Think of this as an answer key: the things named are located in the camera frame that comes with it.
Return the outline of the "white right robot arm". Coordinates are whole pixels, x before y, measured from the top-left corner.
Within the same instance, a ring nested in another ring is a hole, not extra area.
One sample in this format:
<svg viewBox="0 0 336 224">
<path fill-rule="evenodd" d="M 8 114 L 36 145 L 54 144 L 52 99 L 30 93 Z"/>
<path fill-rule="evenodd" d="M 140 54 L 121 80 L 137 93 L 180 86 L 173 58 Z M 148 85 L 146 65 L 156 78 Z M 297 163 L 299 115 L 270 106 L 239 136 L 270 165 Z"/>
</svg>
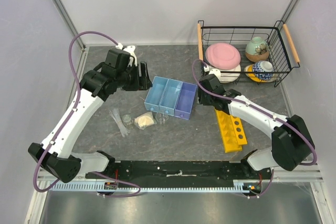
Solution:
<svg viewBox="0 0 336 224">
<path fill-rule="evenodd" d="M 309 155 L 313 156 L 310 165 L 316 163 L 313 140 L 300 116 L 288 117 L 271 112 L 236 90 L 225 90 L 214 74 L 200 78 L 197 84 L 200 104 L 213 106 L 218 111 L 239 118 L 270 138 L 270 147 L 252 151 L 243 158 L 240 172 L 245 178 L 254 178 L 260 170 L 269 167 L 292 171 L 304 165 Z"/>
</svg>

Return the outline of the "yellow test tube rack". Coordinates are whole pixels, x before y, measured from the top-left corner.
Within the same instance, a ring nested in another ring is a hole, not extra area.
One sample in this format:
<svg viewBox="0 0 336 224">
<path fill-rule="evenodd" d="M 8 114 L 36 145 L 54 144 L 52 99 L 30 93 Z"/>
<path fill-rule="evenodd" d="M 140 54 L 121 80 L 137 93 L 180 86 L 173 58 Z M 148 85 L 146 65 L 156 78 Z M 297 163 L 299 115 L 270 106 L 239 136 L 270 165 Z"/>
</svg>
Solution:
<svg viewBox="0 0 336 224">
<path fill-rule="evenodd" d="M 225 153 L 240 152 L 247 138 L 240 118 L 215 110 Z"/>
</svg>

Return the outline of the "blue three-compartment drawer box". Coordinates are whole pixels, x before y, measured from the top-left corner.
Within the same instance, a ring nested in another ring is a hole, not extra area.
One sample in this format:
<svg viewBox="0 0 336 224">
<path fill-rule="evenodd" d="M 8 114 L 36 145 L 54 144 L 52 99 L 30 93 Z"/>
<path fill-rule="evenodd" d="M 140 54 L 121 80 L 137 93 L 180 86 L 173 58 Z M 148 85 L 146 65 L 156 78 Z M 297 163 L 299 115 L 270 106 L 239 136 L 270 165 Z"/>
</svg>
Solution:
<svg viewBox="0 0 336 224">
<path fill-rule="evenodd" d="M 189 120 L 197 85 L 155 76 L 144 105 L 148 111 Z"/>
</svg>

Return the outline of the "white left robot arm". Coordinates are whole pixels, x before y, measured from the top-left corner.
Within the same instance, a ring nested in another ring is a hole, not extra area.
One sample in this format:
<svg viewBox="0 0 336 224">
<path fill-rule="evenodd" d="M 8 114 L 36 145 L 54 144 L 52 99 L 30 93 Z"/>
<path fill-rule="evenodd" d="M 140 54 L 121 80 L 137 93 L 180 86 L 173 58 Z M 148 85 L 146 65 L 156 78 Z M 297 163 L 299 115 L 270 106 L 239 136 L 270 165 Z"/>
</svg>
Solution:
<svg viewBox="0 0 336 224">
<path fill-rule="evenodd" d="M 90 172 L 111 178 L 115 173 L 112 156 L 103 151 L 74 153 L 73 146 L 89 119 L 110 95 L 118 89 L 138 91 L 151 86 L 147 64 L 137 61 L 135 46 L 110 49 L 104 62 L 83 75 L 72 105 L 42 143 L 30 145 L 29 154 L 38 167 L 63 183 Z"/>
</svg>

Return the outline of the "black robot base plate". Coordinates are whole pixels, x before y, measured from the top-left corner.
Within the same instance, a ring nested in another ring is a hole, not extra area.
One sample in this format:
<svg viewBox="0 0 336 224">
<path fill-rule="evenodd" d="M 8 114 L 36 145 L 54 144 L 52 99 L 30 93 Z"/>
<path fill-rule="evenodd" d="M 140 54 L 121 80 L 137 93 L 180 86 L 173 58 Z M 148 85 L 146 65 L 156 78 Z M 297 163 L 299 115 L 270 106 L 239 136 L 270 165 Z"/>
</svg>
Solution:
<svg viewBox="0 0 336 224">
<path fill-rule="evenodd" d="M 140 187 L 229 187 L 234 180 L 268 180 L 271 169 L 253 171 L 240 161 L 114 161 L 102 174 Z"/>
</svg>

